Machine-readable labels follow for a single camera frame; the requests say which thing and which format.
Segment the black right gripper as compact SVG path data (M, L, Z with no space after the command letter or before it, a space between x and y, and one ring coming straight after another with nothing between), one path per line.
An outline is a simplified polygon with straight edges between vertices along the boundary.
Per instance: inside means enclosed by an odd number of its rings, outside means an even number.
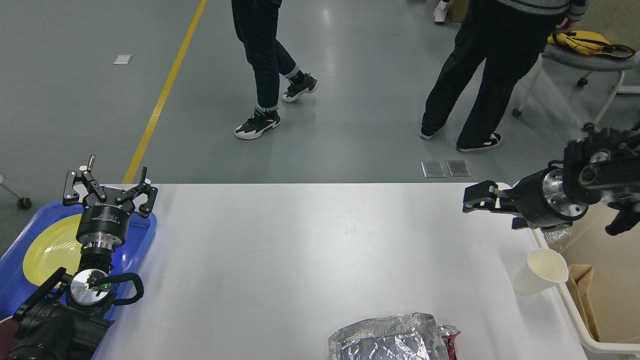
M517 182L509 190L485 180L467 186L462 196L462 212L485 210L495 214L515 214L511 228L554 231L570 227L582 219L589 205L569 199L563 189L563 170L547 168Z

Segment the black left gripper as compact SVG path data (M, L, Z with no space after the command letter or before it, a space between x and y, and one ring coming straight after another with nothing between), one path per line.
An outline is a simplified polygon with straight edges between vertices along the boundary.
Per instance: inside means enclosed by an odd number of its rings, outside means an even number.
M93 243L106 243L111 249L126 243L131 214L149 218L156 202L158 188L147 180L147 167L142 167L139 182L134 187L118 195L118 203L109 203L105 188L92 175L95 155L89 157L87 166L67 172L62 205L71 207L82 204L83 211L78 224L76 240L89 247ZM75 187L82 185L87 194L80 200ZM145 201L136 205L135 200Z

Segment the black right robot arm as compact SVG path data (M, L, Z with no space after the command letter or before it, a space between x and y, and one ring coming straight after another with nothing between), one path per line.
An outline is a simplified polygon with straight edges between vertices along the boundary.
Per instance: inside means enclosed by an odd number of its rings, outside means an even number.
M639 128L587 127L586 137L567 142L561 160L550 161L513 187L500 189L491 180L467 187L462 212L510 214L514 230L551 232L571 227L591 205L604 202L617 212L606 234L633 229L639 223Z

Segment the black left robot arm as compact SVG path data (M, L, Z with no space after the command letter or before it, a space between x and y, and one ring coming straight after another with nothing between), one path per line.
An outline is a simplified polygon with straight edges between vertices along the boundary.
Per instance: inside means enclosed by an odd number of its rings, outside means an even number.
M106 317L109 310L144 296L141 277L114 273L113 261L126 243L131 217L153 213L158 189L147 167L130 189L103 186L92 175L94 162L91 155L87 166L67 173L61 201L82 206L77 271L59 267L18 306L12 316L16 344L6 360L90 360L114 323Z

